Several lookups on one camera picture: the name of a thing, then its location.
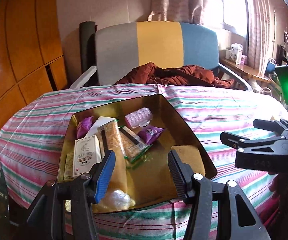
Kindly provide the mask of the Weidan snack bag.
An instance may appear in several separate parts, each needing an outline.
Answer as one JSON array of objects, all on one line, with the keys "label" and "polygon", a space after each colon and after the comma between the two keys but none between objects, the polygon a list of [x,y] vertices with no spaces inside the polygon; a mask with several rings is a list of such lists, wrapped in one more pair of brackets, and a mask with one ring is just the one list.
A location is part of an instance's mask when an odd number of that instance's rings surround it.
[{"label": "Weidan snack bag", "polygon": [[112,120],[97,129],[97,137],[100,143],[102,158],[109,150],[114,151],[117,158],[124,159],[125,151],[120,135],[117,120]]}]

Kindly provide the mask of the patterned curtain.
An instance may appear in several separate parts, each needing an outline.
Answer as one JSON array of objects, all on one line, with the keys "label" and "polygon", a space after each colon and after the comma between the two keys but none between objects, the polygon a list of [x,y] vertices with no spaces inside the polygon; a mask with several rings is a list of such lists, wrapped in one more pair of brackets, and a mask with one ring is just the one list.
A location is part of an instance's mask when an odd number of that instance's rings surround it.
[{"label": "patterned curtain", "polygon": [[152,0],[149,21],[203,24],[207,0]]}]

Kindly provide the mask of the white product box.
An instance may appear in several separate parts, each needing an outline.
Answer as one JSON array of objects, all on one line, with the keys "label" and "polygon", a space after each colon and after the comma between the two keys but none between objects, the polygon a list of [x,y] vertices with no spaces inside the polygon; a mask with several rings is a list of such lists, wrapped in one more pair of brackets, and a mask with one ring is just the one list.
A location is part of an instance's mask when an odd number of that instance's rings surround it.
[{"label": "white product box", "polygon": [[241,64],[243,53],[243,45],[239,43],[232,43],[230,47],[230,59],[236,64]]}]

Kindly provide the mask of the grain bar packet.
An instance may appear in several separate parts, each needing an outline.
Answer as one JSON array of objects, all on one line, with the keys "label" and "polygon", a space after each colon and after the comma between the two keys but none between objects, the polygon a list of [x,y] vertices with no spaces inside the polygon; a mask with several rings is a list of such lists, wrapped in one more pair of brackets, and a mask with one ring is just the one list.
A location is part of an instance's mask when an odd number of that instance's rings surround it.
[{"label": "grain bar packet", "polygon": [[125,152],[124,158],[131,164],[141,158],[151,147],[127,126],[120,127],[119,132]]}]

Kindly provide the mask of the black rolled mat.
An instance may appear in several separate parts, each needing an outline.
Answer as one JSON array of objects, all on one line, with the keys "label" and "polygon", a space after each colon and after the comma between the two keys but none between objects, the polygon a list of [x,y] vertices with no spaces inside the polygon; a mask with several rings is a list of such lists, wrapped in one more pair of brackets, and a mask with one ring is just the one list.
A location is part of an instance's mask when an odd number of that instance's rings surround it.
[{"label": "black rolled mat", "polygon": [[96,65],[95,33],[96,23],[85,21],[79,24],[79,47],[82,74]]}]

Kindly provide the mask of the gold tray box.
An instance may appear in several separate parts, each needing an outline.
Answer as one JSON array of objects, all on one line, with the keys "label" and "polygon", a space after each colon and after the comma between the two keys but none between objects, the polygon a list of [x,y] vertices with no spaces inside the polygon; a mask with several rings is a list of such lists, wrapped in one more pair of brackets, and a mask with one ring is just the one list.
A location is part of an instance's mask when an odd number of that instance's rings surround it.
[{"label": "gold tray box", "polygon": [[167,164],[167,155],[172,146],[196,146],[204,164],[206,177],[215,178],[217,169],[192,129],[163,95],[155,94],[75,111],[64,137],[57,182],[61,183],[64,180],[66,156],[74,150],[77,124],[81,120],[89,116],[94,118],[106,116],[117,119],[118,125],[123,126],[125,115],[142,107],[149,108],[153,114],[150,124],[164,128],[164,131],[137,161],[133,163],[126,161],[127,193],[135,201],[135,209],[177,198],[177,191]]}]

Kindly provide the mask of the white plastic bag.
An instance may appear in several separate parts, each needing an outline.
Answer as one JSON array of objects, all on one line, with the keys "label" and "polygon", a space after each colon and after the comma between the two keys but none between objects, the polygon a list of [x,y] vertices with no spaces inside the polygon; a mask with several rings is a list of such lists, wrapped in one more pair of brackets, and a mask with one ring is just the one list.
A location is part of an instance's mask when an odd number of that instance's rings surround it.
[{"label": "white plastic bag", "polygon": [[95,208],[98,212],[116,212],[124,211],[133,207],[135,201],[130,197],[129,194],[125,193],[122,190],[109,190],[104,198],[95,205]]}]

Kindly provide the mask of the rust red jacket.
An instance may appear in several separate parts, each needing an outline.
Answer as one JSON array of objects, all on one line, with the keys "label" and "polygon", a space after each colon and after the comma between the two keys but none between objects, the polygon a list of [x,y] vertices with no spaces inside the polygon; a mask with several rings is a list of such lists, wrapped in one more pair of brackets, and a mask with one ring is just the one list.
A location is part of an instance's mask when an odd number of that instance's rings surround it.
[{"label": "rust red jacket", "polygon": [[228,89],[233,87],[235,81],[233,79],[220,80],[213,74],[212,70],[197,65],[162,69],[149,62],[132,69],[126,76],[116,82],[117,85],[127,83],[206,86]]}]

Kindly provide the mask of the yellow paper card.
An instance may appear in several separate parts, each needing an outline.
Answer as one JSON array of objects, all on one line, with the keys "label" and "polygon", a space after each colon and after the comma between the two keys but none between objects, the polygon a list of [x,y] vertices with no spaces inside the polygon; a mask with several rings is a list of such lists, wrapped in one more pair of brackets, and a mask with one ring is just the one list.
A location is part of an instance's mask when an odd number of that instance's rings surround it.
[{"label": "yellow paper card", "polygon": [[73,152],[68,153],[66,156],[63,181],[70,181],[73,179],[73,157]]}]

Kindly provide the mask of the pink small box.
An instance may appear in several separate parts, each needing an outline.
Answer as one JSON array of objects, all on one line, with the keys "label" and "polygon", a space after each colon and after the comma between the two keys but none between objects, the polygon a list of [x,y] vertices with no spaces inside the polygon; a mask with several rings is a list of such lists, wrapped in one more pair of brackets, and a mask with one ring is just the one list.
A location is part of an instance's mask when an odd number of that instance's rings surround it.
[{"label": "pink small box", "polygon": [[248,57],[246,55],[241,56],[241,64],[247,65]]}]

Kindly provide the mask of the purple wrapped packet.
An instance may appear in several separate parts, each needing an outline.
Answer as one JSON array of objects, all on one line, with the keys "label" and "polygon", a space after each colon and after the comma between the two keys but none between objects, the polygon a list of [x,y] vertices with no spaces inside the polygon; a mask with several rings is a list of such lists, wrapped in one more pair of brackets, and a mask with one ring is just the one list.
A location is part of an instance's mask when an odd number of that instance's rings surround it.
[{"label": "purple wrapped packet", "polygon": [[80,121],[77,126],[77,139],[85,137],[85,135],[90,130],[92,124],[93,124],[92,116],[84,118],[82,121]]}]

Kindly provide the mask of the striped bed sheet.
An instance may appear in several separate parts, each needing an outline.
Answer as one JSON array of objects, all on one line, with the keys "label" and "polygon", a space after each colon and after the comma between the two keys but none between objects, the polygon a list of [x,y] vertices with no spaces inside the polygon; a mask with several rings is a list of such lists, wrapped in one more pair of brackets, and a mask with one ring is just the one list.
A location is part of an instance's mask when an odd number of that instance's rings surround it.
[{"label": "striped bed sheet", "polygon": [[235,151],[221,143],[220,134],[225,131],[251,139],[267,138],[270,133],[254,128],[253,121],[288,120],[288,111],[268,95],[213,87],[111,85],[40,96],[0,130],[0,163],[11,198],[28,207],[44,183],[55,178],[73,113],[154,94],[163,95],[193,130],[217,168],[215,181],[236,181],[261,219],[267,220],[278,206],[269,190],[273,177],[236,168]]}]

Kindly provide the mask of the purple candy packet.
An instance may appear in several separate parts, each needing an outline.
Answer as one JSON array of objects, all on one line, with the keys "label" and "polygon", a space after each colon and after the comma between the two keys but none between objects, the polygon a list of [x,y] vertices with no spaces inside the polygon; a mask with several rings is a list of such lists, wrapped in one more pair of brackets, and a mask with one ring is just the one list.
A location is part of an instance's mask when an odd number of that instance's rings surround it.
[{"label": "purple candy packet", "polygon": [[157,141],[164,130],[164,128],[148,125],[144,127],[137,135],[145,144],[151,145],[153,142]]}]

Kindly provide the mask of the wooden side table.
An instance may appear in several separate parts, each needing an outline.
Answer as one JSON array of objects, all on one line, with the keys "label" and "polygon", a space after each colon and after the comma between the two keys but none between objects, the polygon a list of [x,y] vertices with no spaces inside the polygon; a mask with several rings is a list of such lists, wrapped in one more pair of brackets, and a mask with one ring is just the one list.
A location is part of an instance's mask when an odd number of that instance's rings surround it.
[{"label": "wooden side table", "polygon": [[228,67],[230,70],[239,74],[245,80],[255,79],[256,81],[264,82],[264,83],[271,83],[270,79],[265,76],[260,76],[259,72],[247,65],[238,65],[233,61],[227,60],[225,58],[219,58],[219,63]]}]

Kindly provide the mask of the pink hair roller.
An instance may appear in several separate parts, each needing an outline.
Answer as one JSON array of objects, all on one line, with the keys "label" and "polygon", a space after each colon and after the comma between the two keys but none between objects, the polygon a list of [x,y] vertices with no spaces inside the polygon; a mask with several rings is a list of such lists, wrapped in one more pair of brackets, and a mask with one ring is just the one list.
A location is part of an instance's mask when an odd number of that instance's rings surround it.
[{"label": "pink hair roller", "polygon": [[124,119],[128,128],[145,127],[150,124],[153,114],[149,108],[143,107],[127,114]]}]

